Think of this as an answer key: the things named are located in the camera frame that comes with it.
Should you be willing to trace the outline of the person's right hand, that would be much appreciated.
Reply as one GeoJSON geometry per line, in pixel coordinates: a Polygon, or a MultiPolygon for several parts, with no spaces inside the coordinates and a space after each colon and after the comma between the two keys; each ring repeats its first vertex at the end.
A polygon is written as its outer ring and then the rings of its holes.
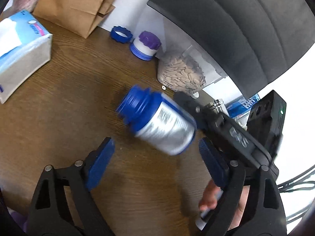
{"type": "MultiPolygon", "coordinates": [[[[240,196],[239,204],[237,205],[233,220],[230,224],[229,229],[236,228],[240,225],[242,216],[245,211],[248,195],[249,195],[250,186],[244,186],[240,196]]],[[[215,185],[213,180],[210,180],[206,186],[202,198],[199,202],[199,211],[204,212],[208,209],[213,210],[217,206],[218,195],[221,192],[221,189],[215,185]]]]}

